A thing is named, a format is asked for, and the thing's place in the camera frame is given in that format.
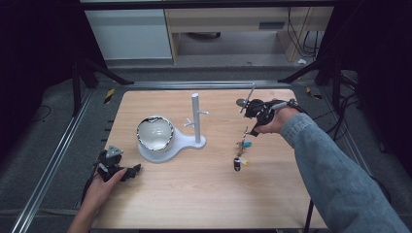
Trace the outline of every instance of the light blue sleeve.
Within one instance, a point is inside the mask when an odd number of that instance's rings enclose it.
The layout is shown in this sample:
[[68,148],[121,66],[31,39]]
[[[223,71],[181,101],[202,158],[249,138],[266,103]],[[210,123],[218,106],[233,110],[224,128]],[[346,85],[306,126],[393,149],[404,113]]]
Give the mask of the light blue sleeve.
[[409,232],[376,182],[308,115],[291,117],[281,135],[330,231]]

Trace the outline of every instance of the aluminum rail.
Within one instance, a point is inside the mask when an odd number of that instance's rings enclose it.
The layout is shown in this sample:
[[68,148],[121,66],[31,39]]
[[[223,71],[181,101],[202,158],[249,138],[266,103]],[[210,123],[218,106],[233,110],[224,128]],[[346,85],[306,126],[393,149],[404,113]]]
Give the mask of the aluminum rail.
[[252,88],[252,83],[256,88],[288,88],[290,86],[314,86],[314,80],[295,81],[293,83],[278,83],[277,81],[211,81],[211,82],[197,82],[197,81],[175,81],[175,82],[135,82],[134,84],[121,85],[118,88],[132,88],[132,89],[233,89],[233,88]]
[[67,151],[70,142],[73,139],[76,129],[78,128],[79,123],[82,120],[82,117],[84,116],[92,93],[93,90],[88,89],[86,91],[83,106],[81,107],[79,113],[76,116],[73,116],[70,120],[70,123],[67,126],[66,131],[64,132],[60,142],[58,143],[58,146],[55,149],[51,157],[51,160],[48,166],[46,167],[45,172],[42,175],[42,178],[37,183],[37,186],[31,194],[29,200],[27,201],[24,208],[18,215],[15,225],[12,229],[13,233],[26,232],[28,227],[30,226],[31,221],[33,220],[34,216],[39,210],[40,204],[42,203],[43,198],[46,195],[46,192],[60,165],[60,162],[63,159],[63,156]]
[[[333,105],[330,101],[330,94],[328,93],[327,90],[325,90],[324,88],[320,88],[321,93],[323,96],[327,96],[327,98],[325,98],[326,103],[328,105],[328,107],[333,110]],[[338,120],[338,115],[336,112],[332,112],[332,115],[334,117],[334,119],[337,121]],[[367,165],[366,161],[364,160],[363,156],[361,155],[361,151],[359,150],[354,138],[351,135],[351,132],[349,131],[349,129],[347,128],[347,126],[345,124],[343,124],[340,129],[342,134],[344,134],[344,144],[346,146],[346,149],[348,150],[347,155],[349,157],[351,157],[356,163],[358,163],[358,165],[361,166],[361,168],[363,168],[363,170],[371,177],[373,177],[373,173],[370,170],[369,166]]]

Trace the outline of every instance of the table top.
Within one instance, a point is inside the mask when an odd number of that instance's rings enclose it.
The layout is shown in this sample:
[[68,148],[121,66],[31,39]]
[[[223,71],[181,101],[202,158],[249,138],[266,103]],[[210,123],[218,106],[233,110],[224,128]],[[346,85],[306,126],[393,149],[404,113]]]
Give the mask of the table top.
[[[247,135],[249,165],[234,171],[233,159],[246,126],[235,102],[250,90],[152,90],[124,94],[109,145],[124,151],[120,166],[141,163],[134,179],[119,183],[95,218],[93,228],[235,229],[303,228],[310,197],[298,172],[293,149],[278,134]],[[138,150],[136,129],[146,117],[163,116],[186,135],[194,135],[191,96],[199,94],[203,149],[182,150],[172,160],[154,164]],[[289,100],[288,89],[257,89],[252,99]],[[316,209],[311,227],[326,228]]]

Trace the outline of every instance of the mug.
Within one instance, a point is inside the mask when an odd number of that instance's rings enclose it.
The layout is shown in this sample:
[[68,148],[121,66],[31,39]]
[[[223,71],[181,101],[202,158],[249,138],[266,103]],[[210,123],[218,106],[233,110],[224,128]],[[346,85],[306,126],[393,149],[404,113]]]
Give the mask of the mug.
[[139,144],[150,151],[169,150],[174,135],[173,124],[163,116],[145,118],[137,127]]

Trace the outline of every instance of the human arm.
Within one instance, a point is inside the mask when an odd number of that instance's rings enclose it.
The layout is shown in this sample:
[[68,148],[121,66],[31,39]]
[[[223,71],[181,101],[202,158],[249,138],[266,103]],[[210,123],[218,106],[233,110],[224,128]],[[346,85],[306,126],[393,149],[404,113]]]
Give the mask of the human arm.
[[280,133],[320,215],[332,232],[409,232],[379,186],[316,123],[281,109],[260,133]]
[[70,224],[67,233],[86,233],[89,231],[97,211],[109,198],[116,183],[120,181],[126,170],[127,169],[124,168],[116,172],[106,183],[98,175],[93,177],[88,187],[85,200]]

